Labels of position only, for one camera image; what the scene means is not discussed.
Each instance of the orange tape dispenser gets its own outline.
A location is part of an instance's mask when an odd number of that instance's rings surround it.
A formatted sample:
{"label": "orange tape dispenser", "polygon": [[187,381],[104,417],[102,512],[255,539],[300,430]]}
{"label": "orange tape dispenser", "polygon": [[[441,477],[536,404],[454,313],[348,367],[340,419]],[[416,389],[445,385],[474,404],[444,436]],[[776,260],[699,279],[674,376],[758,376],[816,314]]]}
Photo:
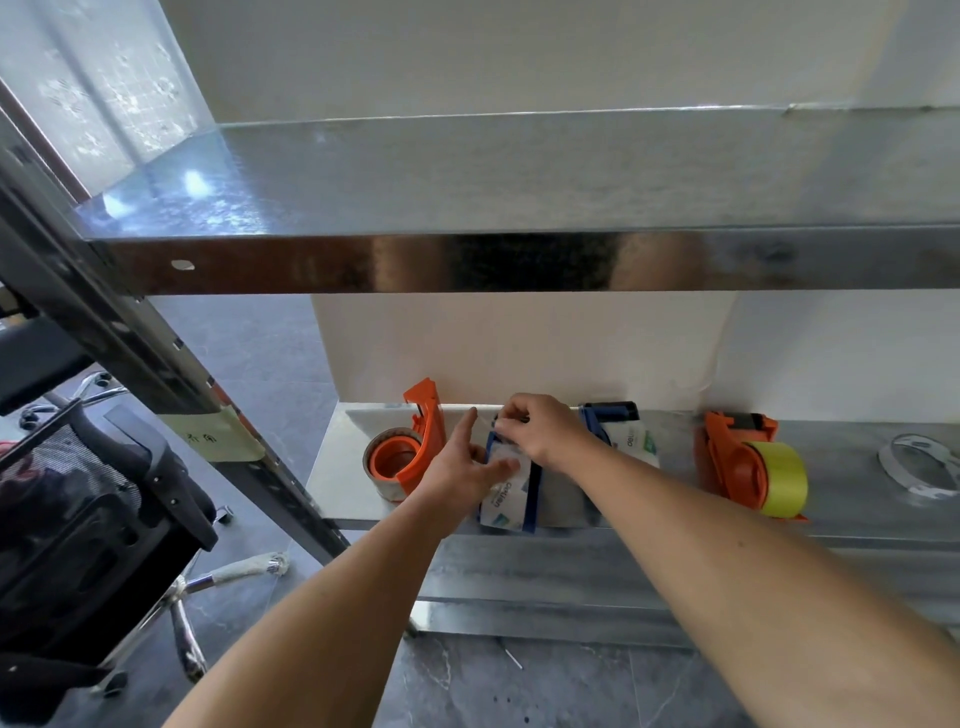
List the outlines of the orange tape dispenser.
{"label": "orange tape dispenser", "polygon": [[446,445],[444,412],[437,385],[430,379],[403,393],[418,414],[412,427],[393,427],[370,440],[363,453],[367,477],[385,499],[399,503],[414,492],[433,458]]}
{"label": "orange tape dispenser", "polygon": [[704,489],[776,519],[806,521],[804,461],[774,442],[776,420],[758,414],[707,412],[694,441]]}

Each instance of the packing tape roll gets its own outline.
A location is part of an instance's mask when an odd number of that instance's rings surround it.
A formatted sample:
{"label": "packing tape roll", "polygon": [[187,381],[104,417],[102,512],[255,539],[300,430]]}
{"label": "packing tape roll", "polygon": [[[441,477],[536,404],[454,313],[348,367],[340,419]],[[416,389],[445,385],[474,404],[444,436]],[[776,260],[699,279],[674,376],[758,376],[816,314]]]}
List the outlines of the packing tape roll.
{"label": "packing tape roll", "polygon": [[760,454],[767,469],[767,499],[760,513],[776,519],[799,516],[806,504],[804,461],[785,443],[746,443]]}
{"label": "packing tape roll", "polygon": [[391,427],[367,444],[363,470],[385,499],[400,503],[407,497],[394,475],[410,463],[422,444],[420,435],[409,427]]}
{"label": "packing tape roll", "polygon": [[[894,454],[894,445],[919,450],[932,457],[944,466],[947,474],[953,480],[955,488],[953,490],[938,488],[935,485],[930,485],[930,483],[927,483],[925,480],[920,480],[908,471],[897,459],[897,456]],[[915,496],[943,500],[954,497],[957,493],[960,493],[960,458],[954,455],[950,451],[950,448],[943,443],[938,443],[936,440],[924,437],[923,435],[900,435],[881,448],[880,452],[876,455],[880,460],[880,466],[882,466],[883,470]]]}

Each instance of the gray tile floor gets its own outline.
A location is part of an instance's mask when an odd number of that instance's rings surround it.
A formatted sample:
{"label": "gray tile floor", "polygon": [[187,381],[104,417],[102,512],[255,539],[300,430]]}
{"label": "gray tile floor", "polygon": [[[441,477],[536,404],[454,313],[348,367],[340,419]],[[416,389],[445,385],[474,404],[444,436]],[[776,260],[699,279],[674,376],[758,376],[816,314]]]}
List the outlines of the gray tile floor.
{"label": "gray tile floor", "polygon": [[[173,328],[305,479],[336,403],[309,301],[301,296],[190,297],[155,301]],[[140,406],[143,413],[146,409]],[[259,577],[192,596],[187,611],[215,661],[268,609],[316,572],[317,562],[156,419],[190,472],[236,521],[202,554],[195,573],[267,550],[289,549],[283,577]],[[375,725],[749,726],[723,681],[694,653],[508,640],[521,671],[493,639],[424,636],[403,641]],[[152,728],[186,695],[168,620],[128,663],[130,684],[112,699],[73,691],[51,725]]]}

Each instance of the hand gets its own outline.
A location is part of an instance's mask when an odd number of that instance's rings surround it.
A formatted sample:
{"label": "hand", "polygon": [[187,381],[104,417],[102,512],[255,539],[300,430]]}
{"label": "hand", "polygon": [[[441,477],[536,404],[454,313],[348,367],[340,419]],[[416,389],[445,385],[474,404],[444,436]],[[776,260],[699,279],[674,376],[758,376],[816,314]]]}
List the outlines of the hand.
{"label": "hand", "polygon": [[535,463],[558,473],[565,472],[581,445],[596,441],[572,409],[549,395],[513,395],[500,410],[494,429]]}
{"label": "hand", "polygon": [[431,518],[437,520],[443,536],[449,536],[497,483],[520,469],[515,458],[494,460],[487,465],[486,451],[470,442],[470,431],[477,419],[471,407],[453,428],[444,449],[430,463],[423,480],[404,502],[427,503]]}

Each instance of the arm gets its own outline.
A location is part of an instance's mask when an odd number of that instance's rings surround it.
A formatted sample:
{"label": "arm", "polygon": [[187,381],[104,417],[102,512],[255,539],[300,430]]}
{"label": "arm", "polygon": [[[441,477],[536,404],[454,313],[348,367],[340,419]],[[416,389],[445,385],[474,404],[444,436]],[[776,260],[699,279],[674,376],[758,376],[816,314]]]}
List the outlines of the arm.
{"label": "arm", "polygon": [[957,724],[960,651],[826,549],[608,448],[551,397],[515,395],[497,430],[580,484],[760,725]]}
{"label": "arm", "polygon": [[165,728],[371,725],[441,539],[519,467],[479,464],[475,420],[473,409],[417,490],[244,635]]}

